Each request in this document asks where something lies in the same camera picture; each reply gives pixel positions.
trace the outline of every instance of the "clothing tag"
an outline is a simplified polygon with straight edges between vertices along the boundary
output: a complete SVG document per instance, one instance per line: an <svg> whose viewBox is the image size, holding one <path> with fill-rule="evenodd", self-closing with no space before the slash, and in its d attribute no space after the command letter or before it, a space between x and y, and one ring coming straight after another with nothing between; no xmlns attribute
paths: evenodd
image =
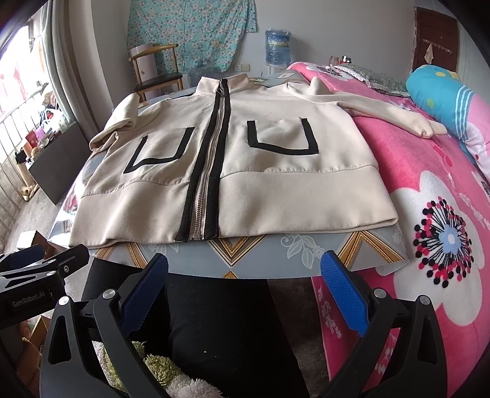
<svg viewBox="0 0 490 398"><path fill-rule="evenodd" d="M287 79L291 76L294 76L294 73L283 73L282 75L279 75L277 79Z"/></svg>

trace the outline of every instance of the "bed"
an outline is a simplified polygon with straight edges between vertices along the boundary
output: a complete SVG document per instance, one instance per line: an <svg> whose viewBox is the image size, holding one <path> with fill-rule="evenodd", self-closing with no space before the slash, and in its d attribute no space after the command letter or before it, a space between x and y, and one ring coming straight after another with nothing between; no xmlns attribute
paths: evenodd
<svg viewBox="0 0 490 398"><path fill-rule="evenodd" d="M429 118L409 98L381 94L349 74L303 62L293 64L290 70L308 81L318 76L331 91L383 100ZM144 267L160 252L168 257L171 272L172 265L178 263L181 273L212 277L312 277L332 378L358 338L346 327L318 276L321 254L333 249L371 287L382 287L400 299L414 300L420 294L432 299L446 351L448 396L453 395L490 340L490 315L482 311L490 304L484 294L490 272L485 268L485 254L490 256L486 243L490 237L490 187L451 136L424 140L381 120L355 117L354 121L378 161L400 217L398 224L350 234L267 235L192 245L124 242L95 250L92 255ZM50 234L52 242L67 245L78 198L103 157L104 153L91 157L78 176ZM270 266L258 267L264 259ZM370 385L381 379L396 338L397 332L392 330Z"/></svg>
<svg viewBox="0 0 490 398"><path fill-rule="evenodd" d="M290 68L308 80L318 76L332 92L386 101L430 118L410 98L381 94L342 71L304 62ZM378 161L400 216L410 258L406 266L388 276L373 269L359 273L371 287L382 287L392 297L415 299L426 294L431 298L444 340L451 396L490 339L490 316L484 310L490 304L490 270L485 267L485 258L490 256L489 185L450 135L421 140L377 119L354 117L354 121ZM448 252L456 254L458 261L450 262L444 255ZM313 285L332 377L357 338L346 328L322 278L314 277ZM370 383L380 380L396 337L392 330Z"/></svg>

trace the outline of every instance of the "person's leg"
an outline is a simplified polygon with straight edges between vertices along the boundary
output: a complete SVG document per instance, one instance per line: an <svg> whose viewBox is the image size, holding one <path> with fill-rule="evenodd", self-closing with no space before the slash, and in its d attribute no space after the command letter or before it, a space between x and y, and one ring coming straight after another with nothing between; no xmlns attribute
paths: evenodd
<svg viewBox="0 0 490 398"><path fill-rule="evenodd" d="M169 274L172 360L223 396L307 398L266 280Z"/></svg>

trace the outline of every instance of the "door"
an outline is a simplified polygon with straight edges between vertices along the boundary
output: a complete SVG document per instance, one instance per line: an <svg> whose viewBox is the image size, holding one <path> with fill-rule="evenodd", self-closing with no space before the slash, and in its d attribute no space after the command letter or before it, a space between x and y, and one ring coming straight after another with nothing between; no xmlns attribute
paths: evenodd
<svg viewBox="0 0 490 398"><path fill-rule="evenodd" d="M414 71L421 65L432 64L449 71L456 71L458 63L458 23L448 15L416 7L416 48L414 54ZM433 59L426 54L432 45Z"/></svg>

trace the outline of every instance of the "black pants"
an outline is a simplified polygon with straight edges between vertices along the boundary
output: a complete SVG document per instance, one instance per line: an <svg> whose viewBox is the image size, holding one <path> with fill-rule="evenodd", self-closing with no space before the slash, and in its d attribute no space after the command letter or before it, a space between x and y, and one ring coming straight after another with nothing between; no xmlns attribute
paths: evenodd
<svg viewBox="0 0 490 398"><path fill-rule="evenodd" d="M82 299L118 289L139 271L96 260ZM309 397L266 280L169 274L142 328L130 338L146 342L147 353L170 357L224 397Z"/></svg>

